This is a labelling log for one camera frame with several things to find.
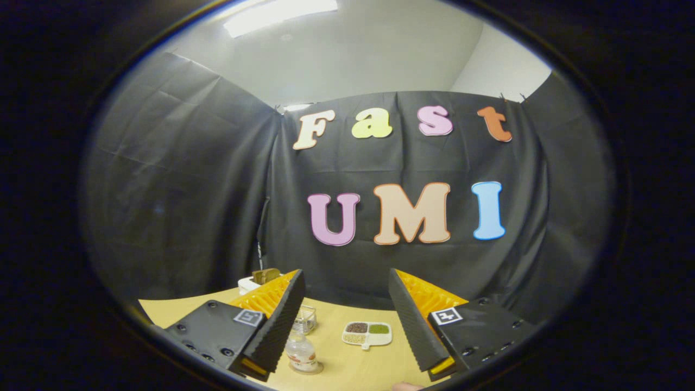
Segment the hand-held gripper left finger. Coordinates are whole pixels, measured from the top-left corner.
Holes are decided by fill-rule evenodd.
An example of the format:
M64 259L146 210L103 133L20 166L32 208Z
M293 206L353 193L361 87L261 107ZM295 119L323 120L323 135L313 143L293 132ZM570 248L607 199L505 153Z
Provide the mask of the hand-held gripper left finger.
M301 269L285 273L228 304L208 300L165 334L224 370L267 381L305 298L304 274Z

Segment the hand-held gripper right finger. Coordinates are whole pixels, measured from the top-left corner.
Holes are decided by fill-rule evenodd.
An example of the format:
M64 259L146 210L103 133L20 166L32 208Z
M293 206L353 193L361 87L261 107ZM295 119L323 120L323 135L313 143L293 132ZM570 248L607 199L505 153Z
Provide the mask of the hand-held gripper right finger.
M389 295L415 361L432 381L488 364L536 332L491 299L462 299L402 270L390 270Z

